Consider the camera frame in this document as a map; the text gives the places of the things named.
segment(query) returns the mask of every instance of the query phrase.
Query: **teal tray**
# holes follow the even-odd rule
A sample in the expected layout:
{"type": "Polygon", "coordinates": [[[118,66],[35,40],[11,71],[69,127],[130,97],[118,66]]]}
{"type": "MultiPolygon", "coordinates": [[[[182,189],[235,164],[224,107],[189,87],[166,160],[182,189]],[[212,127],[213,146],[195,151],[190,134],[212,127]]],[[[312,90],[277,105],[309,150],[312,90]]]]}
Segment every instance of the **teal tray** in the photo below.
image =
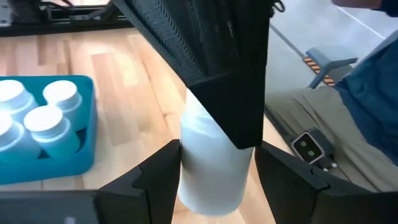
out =
{"type": "Polygon", "coordinates": [[[94,163],[97,109],[93,81],[82,75],[45,76],[45,77],[0,77],[0,80],[18,80],[31,92],[40,106],[46,105],[42,95],[43,89],[49,83],[58,80],[68,80],[76,84],[83,98],[83,106],[89,111],[87,128],[78,131],[81,146],[76,154],[70,157],[51,158],[45,151],[33,161],[23,163],[0,163],[0,184],[13,184],[34,180],[44,180],[55,177],[79,175],[90,169],[94,163]]]}

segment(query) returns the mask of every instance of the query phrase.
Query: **orange and black hazard stripe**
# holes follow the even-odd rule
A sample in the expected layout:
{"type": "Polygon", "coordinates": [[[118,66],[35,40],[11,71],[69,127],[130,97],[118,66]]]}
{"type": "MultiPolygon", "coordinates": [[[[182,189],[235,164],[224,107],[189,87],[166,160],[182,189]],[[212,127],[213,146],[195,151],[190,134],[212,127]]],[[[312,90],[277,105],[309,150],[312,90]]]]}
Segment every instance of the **orange and black hazard stripe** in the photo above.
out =
{"type": "MultiPolygon", "coordinates": [[[[321,68],[310,57],[305,56],[303,60],[316,74],[320,72],[321,68]]],[[[325,75],[323,82],[328,86],[334,86],[336,84],[328,75],[325,75]]]]}

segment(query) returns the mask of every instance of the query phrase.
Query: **blue fabric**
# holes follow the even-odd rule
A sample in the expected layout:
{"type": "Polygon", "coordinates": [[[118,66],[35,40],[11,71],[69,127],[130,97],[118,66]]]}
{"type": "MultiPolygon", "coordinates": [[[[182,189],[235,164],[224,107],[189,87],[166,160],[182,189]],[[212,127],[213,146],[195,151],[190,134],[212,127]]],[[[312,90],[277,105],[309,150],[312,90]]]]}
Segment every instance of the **blue fabric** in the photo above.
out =
{"type": "Polygon", "coordinates": [[[398,40],[335,85],[368,143],[398,165],[398,40]]]}
{"type": "Polygon", "coordinates": [[[383,11],[391,17],[398,17],[398,1],[397,0],[383,0],[378,11],[383,11]]]}

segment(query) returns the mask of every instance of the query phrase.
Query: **white bottle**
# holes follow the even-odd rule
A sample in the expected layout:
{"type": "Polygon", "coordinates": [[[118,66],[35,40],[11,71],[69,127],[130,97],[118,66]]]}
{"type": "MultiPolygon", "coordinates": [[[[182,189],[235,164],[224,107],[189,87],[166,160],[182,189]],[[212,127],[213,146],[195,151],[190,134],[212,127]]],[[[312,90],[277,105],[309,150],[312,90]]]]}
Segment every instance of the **white bottle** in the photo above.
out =
{"type": "Polygon", "coordinates": [[[37,159],[40,146],[23,125],[0,113],[0,162],[24,162],[37,159]]]}
{"type": "Polygon", "coordinates": [[[38,107],[35,98],[23,84],[16,80],[0,81],[0,111],[7,113],[18,123],[24,121],[25,115],[38,107]]]}
{"type": "Polygon", "coordinates": [[[191,211],[209,216],[237,209],[253,148],[237,149],[190,91],[181,120],[181,144],[181,202],[191,211]]]}
{"type": "Polygon", "coordinates": [[[79,131],[87,126],[86,112],[83,111],[82,97],[77,86],[66,80],[48,84],[43,90],[43,96],[48,105],[60,108],[72,124],[74,131],[79,131]]]}
{"type": "Polygon", "coordinates": [[[40,106],[24,119],[33,139],[50,157],[65,157],[77,152],[80,140],[70,121],[55,106],[40,106]]]}

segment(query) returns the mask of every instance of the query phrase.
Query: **cylindrical container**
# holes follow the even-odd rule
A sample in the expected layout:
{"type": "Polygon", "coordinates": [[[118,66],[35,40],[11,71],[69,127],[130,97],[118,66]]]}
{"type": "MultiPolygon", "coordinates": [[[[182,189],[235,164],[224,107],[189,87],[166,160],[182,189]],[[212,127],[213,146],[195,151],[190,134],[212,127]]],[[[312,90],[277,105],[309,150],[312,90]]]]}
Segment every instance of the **cylindrical container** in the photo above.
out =
{"type": "Polygon", "coordinates": [[[82,130],[87,126],[87,116],[85,116],[87,111],[83,111],[82,97],[73,82],[60,80],[50,83],[44,88],[43,96],[48,105],[62,110],[63,115],[71,122],[74,131],[82,130]]]}
{"type": "Polygon", "coordinates": [[[209,216],[237,209],[253,148],[237,149],[190,91],[181,120],[181,144],[181,202],[193,212],[209,216]]]}
{"type": "Polygon", "coordinates": [[[26,115],[24,125],[50,157],[70,156],[80,147],[80,140],[70,121],[55,106],[33,109],[26,115]]]}
{"type": "Polygon", "coordinates": [[[0,111],[22,123],[25,115],[38,107],[35,98],[16,80],[0,81],[0,111]]]}
{"type": "Polygon", "coordinates": [[[37,159],[41,150],[23,125],[13,121],[8,114],[0,114],[0,162],[37,159]]]}

